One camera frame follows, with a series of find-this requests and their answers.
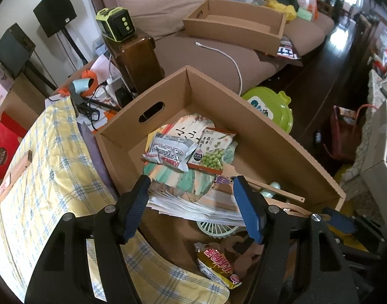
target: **small fan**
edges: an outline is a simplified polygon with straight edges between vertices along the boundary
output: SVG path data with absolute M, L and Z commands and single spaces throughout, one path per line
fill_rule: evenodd
M 199 229 L 214 238 L 224 238 L 233 235 L 242 228 L 240 226 L 221 225 L 209 222 L 196 222 Z

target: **purple fabric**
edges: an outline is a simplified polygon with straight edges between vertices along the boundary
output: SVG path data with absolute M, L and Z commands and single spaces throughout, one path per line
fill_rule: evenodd
M 78 124 L 78 128 L 81 132 L 81 136 L 86 144 L 86 147 L 88 148 L 89 154 L 91 155 L 92 163 L 97 170 L 98 175 L 100 176 L 105 186 L 108 188 L 110 194 L 112 194 L 113 198 L 116 201 L 119 200 L 119 193 L 113 184 L 108 169 L 106 168 L 105 161 L 103 160 L 101 151 L 99 150 L 95 135 L 89 130 L 86 124 Z

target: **white wall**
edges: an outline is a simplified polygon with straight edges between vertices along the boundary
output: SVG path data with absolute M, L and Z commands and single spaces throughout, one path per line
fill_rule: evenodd
M 33 9 L 40 1 L 3 0 L 0 5 L 0 38 L 12 24 L 18 23 L 22 30 L 36 44 L 36 52 L 54 80 L 60 85 L 74 72 L 74 69 L 68 61 L 57 37 L 47 38 L 34 15 Z M 92 42 L 100 37 L 100 31 L 95 21 L 95 12 L 93 11 L 91 0 L 71 0 L 71 2 L 74 5 L 77 18 L 66 27 L 86 59 L 90 61 L 93 57 Z M 69 51 L 72 60 L 76 62 L 79 59 L 78 56 L 69 47 L 62 33 L 60 37 L 68 47 L 67 51 Z M 39 67 L 40 63 L 34 55 L 32 61 L 38 66 L 39 70 L 42 70 Z

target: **box handle hole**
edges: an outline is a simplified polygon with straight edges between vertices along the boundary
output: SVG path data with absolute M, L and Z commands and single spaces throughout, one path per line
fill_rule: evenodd
M 163 102 L 155 103 L 152 107 L 150 107 L 147 111 L 145 111 L 142 115 L 140 115 L 139 122 L 142 124 L 148 121 L 150 118 L 155 116 L 158 112 L 163 110 L 165 104 Z

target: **green plastic lid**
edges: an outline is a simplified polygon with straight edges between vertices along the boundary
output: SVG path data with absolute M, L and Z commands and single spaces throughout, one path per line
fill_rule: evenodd
M 257 110 L 264 113 L 286 133 L 290 133 L 293 125 L 292 111 L 288 107 L 291 99 L 283 91 L 276 94 L 266 87 L 255 87 L 243 96 Z

